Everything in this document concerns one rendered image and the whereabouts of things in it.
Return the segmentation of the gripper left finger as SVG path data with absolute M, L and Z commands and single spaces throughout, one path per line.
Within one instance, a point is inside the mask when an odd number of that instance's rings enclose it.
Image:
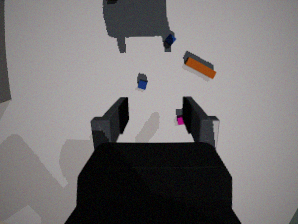
M 102 143 L 116 142 L 128 121 L 128 97 L 120 97 L 102 117 L 90 121 L 94 150 Z

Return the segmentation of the small magenta block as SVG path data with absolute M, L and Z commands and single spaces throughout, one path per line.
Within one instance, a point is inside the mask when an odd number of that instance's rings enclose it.
M 178 125 L 182 125 L 184 124 L 183 120 L 182 120 L 182 115 L 178 115 L 177 116 L 177 122 L 178 122 Z

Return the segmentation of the small blue block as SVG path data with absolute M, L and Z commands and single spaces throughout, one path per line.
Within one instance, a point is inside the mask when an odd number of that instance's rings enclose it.
M 138 85 L 138 88 L 140 88 L 140 89 L 146 89 L 146 86 L 147 86 L 147 82 L 148 81 L 144 81 L 144 80 L 141 80 L 140 79 L 140 81 L 139 81 L 139 85 Z
M 165 39 L 165 42 L 171 46 L 175 40 L 176 40 L 176 38 L 174 36 L 172 36 L 171 34 L 169 34 L 169 36 Z

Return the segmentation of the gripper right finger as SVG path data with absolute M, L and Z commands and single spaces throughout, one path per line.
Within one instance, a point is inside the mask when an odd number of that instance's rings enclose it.
M 191 96 L 183 96 L 182 120 L 194 142 L 205 142 L 217 148 L 220 120 L 208 116 Z

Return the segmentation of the orange rod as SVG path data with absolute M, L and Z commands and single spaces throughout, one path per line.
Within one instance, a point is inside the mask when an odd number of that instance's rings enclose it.
M 195 69 L 196 71 L 206 75 L 207 77 L 213 79 L 215 74 L 216 74 L 216 71 L 208 68 L 207 66 L 199 63 L 198 61 L 188 57 L 186 62 L 185 62 L 185 65 Z

